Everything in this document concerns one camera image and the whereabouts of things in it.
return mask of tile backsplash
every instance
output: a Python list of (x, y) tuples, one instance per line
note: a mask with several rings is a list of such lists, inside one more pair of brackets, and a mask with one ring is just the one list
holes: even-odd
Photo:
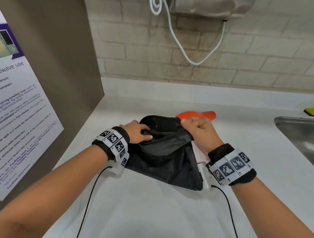
[[(103, 77), (314, 92), (313, 0), (256, 0), (230, 19), (222, 44), (201, 66), (174, 41), (165, 9), (149, 0), (85, 0)], [(222, 21), (171, 16), (188, 57), (201, 61), (218, 43)]]

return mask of hand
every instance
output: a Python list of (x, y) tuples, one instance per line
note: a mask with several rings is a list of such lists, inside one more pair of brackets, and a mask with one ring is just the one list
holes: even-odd
[(148, 141), (153, 138), (151, 135), (142, 135), (141, 130), (150, 130), (150, 128), (144, 124), (139, 124), (138, 121), (133, 120), (126, 125), (120, 125), (128, 133), (131, 144), (138, 144), (142, 141)]
[(191, 116), (188, 120), (181, 120), (181, 125), (191, 133), (195, 144), (207, 153), (224, 144), (219, 138), (214, 126), (206, 117), (198, 118)]

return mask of poster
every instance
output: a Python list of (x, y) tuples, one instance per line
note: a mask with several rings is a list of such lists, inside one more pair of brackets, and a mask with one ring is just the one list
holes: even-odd
[(0, 12), (0, 200), (63, 127)]

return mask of black bag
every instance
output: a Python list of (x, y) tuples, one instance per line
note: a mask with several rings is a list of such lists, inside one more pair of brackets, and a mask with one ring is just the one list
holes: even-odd
[(191, 190), (203, 189), (192, 149), (192, 135), (185, 130), (179, 118), (146, 116), (141, 121), (150, 128), (142, 131), (153, 139), (139, 144), (129, 144), (130, 158), (126, 168)]

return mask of green sponge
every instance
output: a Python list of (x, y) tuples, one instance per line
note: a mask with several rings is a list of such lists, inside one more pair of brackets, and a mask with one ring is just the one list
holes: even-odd
[(309, 116), (314, 116), (314, 108), (313, 107), (308, 107), (308, 108), (304, 109), (304, 112)]

